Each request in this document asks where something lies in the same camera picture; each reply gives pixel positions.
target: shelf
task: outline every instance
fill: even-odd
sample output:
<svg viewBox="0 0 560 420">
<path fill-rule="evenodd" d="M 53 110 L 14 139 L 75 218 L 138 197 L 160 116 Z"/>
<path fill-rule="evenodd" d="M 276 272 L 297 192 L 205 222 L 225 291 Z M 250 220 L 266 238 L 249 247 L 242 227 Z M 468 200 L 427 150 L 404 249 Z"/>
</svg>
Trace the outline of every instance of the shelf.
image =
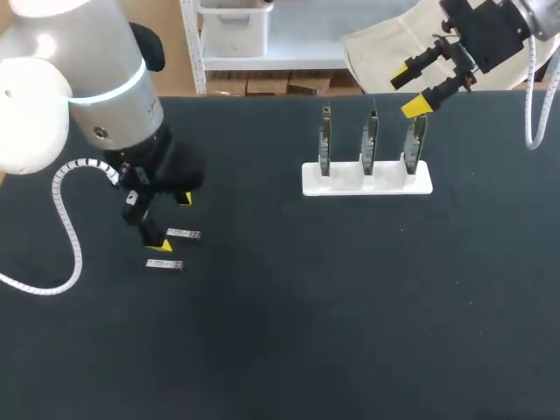
<svg viewBox="0 0 560 420">
<path fill-rule="evenodd" d="M 269 53 L 263 57 L 216 57 L 204 48 L 206 70 L 310 70 L 346 68 L 342 37 L 404 13 L 417 0 L 387 4 L 314 7 L 278 1 L 270 13 Z"/>
</svg>

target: metal tag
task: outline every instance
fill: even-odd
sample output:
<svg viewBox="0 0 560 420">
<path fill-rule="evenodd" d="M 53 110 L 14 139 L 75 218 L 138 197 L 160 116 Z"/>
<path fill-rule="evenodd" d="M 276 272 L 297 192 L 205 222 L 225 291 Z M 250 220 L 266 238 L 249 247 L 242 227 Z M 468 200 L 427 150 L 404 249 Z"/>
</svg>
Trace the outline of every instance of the metal tag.
<svg viewBox="0 0 560 420">
<path fill-rule="evenodd" d="M 409 131 L 404 141 L 404 164 L 409 175 L 416 175 L 420 155 L 424 146 L 426 131 L 428 130 L 428 117 L 417 116 L 409 126 Z"/>
<path fill-rule="evenodd" d="M 361 139 L 361 164 L 363 165 L 364 175 L 374 174 L 375 149 L 377 147 L 377 133 L 379 131 L 379 119 L 377 110 L 371 110 L 367 123 L 364 126 Z"/>
<path fill-rule="evenodd" d="M 175 236 L 178 238 L 200 241 L 202 234 L 193 230 L 167 229 L 167 236 Z"/>
<path fill-rule="evenodd" d="M 318 162 L 321 167 L 321 176 L 331 176 L 331 107 L 323 108 L 323 126 L 319 130 Z"/>
<path fill-rule="evenodd" d="M 146 267 L 157 270 L 183 271 L 182 261 L 148 260 Z"/>
</svg>

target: black table surface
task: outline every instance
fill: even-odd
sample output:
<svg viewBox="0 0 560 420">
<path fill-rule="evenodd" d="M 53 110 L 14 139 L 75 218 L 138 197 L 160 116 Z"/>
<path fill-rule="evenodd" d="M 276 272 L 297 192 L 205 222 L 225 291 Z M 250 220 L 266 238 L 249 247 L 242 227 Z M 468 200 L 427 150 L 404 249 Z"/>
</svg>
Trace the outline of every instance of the black table surface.
<svg viewBox="0 0 560 420">
<path fill-rule="evenodd" d="M 407 95 L 376 97 L 396 159 Z M 371 96 L 331 99 L 333 160 L 357 159 Z M 166 99 L 208 159 L 166 227 L 204 241 L 142 248 L 124 192 L 63 185 L 84 253 L 57 297 L 0 284 L 2 419 L 474 419 L 560 414 L 560 121 L 526 149 L 522 93 L 460 94 L 430 117 L 424 197 L 306 198 L 321 98 Z M 0 270 L 53 287 L 73 257 L 49 169 L 0 190 Z M 152 273 L 147 258 L 185 261 Z"/>
</svg>

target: cable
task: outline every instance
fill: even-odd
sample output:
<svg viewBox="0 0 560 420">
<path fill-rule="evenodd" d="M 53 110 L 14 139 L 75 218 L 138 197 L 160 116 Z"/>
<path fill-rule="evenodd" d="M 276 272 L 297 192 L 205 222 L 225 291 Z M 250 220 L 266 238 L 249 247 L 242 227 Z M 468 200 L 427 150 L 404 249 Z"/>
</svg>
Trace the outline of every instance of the cable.
<svg viewBox="0 0 560 420">
<path fill-rule="evenodd" d="M 70 240 L 70 244 L 72 245 L 73 251 L 73 273 L 70 276 L 70 279 L 64 284 L 59 287 L 55 287 L 52 289 L 40 289 L 38 287 L 28 286 L 27 284 L 23 284 L 10 278 L 4 274 L 0 273 L 0 281 L 14 287 L 20 291 L 24 291 L 26 293 L 31 293 L 32 295 L 40 295 L 40 296 L 53 296 L 59 295 L 60 293 L 64 293 L 72 286 L 76 284 L 78 279 L 80 278 L 81 268 L 82 268 L 82 257 L 81 257 L 81 246 L 80 242 L 78 241 L 78 236 L 74 230 L 74 226 L 68 217 L 68 213 L 66 208 L 64 207 L 64 202 L 62 201 L 62 194 L 60 192 L 60 188 L 62 186 L 62 179 L 71 171 L 77 168 L 95 168 L 99 169 L 100 171 L 105 172 L 107 175 L 108 180 L 111 184 L 116 185 L 119 181 L 119 174 L 118 172 L 113 169 L 111 166 L 106 164 L 105 162 L 99 161 L 97 159 L 77 159 L 73 160 L 72 162 L 68 162 L 64 166 L 62 166 L 54 175 L 52 179 L 52 200 L 54 201 L 54 205 L 56 206 L 57 211 L 59 212 L 60 220 L 62 221 L 62 225 L 68 234 L 68 239 Z"/>
<path fill-rule="evenodd" d="M 539 120 L 539 127 L 536 131 L 536 138 L 533 139 L 533 89 L 535 85 L 535 70 L 536 70 L 536 46 L 535 37 L 528 39 L 528 76 L 527 76 L 527 95 L 525 97 L 525 144 L 532 151 L 541 145 L 546 131 L 546 124 L 549 120 L 550 109 L 554 101 L 554 95 L 557 92 L 558 82 L 560 81 L 560 63 L 556 66 L 552 80 L 550 81 L 549 90 L 544 96 L 542 103 L 541 118 Z"/>
</svg>

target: white stand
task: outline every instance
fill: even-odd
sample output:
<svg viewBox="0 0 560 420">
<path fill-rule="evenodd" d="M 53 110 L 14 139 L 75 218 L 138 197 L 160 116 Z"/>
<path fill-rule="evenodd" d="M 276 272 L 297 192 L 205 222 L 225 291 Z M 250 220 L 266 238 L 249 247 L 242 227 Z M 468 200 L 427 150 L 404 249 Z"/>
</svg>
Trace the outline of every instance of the white stand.
<svg viewBox="0 0 560 420">
<path fill-rule="evenodd" d="M 431 194 L 430 171 L 418 162 L 416 175 L 406 172 L 401 160 L 375 162 L 374 175 L 364 175 L 361 156 L 358 162 L 331 162 L 331 176 L 322 177 L 319 162 L 302 167 L 304 195 L 425 195 Z"/>
</svg>

